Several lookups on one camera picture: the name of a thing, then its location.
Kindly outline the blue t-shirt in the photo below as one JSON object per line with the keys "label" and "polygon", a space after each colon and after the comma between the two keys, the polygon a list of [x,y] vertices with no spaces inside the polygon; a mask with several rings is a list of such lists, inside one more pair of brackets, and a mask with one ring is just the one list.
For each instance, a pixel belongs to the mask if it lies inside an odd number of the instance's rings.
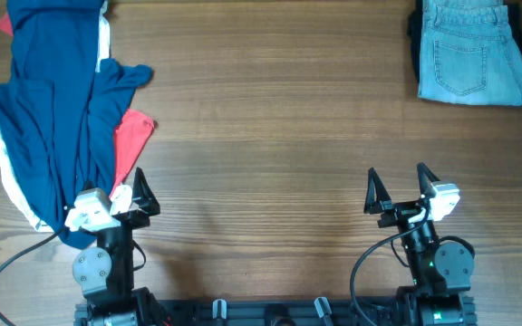
{"label": "blue t-shirt", "polygon": [[14,39],[11,76],[0,84],[0,130],[27,204],[62,242],[94,236],[64,228],[66,206],[85,184],[110,192],[113,133],[152,69],[99,59],[102,2],[16,0],[7,4]]}

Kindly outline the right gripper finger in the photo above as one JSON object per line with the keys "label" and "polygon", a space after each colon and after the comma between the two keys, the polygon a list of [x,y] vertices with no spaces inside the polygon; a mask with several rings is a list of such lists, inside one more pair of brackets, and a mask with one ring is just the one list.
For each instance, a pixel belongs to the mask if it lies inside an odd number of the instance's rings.
{"label": "right gripper finger", "polygon": [[392,209],[392,199],[375,168],[368,170],[367,191],[363,212],[381,214]]}
{"label": "right gripper finger", "polygon": [[440,182],[440,179],[423,162],[417,165],[417,173],[420,193],[425,197],[434,197],[435,191],[432,189],[432,184]]}

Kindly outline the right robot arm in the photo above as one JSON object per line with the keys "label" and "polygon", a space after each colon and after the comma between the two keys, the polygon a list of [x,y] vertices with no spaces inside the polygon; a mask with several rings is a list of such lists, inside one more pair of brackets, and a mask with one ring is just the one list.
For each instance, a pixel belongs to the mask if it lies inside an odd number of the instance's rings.
{"label": "right robot arm", "polygon": [[452,213],[460,201],[459,188],[440,180],[423,163],[417,165],[420,197],[394,203],[374,168],[367,178],[363,212],[378,215],[378,227],[396,227],[397,235],[369,248],[359,267],[374,250],[399,240],[406,258],[402,266],[411,273],[412,285],[401,286],[389,299],[360,299],[352,306],[359,325],[453,325],[478,323],[474,299],[467,295],[474,271],[474,247],[448,235],[440,237],[434,224]]}

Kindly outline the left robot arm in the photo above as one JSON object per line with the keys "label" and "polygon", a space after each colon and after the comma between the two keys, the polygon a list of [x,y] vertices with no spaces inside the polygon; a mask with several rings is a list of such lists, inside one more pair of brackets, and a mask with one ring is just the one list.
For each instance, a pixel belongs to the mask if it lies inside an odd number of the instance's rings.
{"label": "left robot arm", "polygon": [[96,245],[82,250],[72,265],[72,276],[81,286],[85,304],[75,307],[75,326],[170,325],[165,308],[143,287],[134,288],[133,262],[140,246],[132,231],[150,225],[160,214],[141,168],[137,168],[131,190],[135,210],[111,213],[111,201],[100,188],[82,191],[66,219],[71,229],[96,237]]}

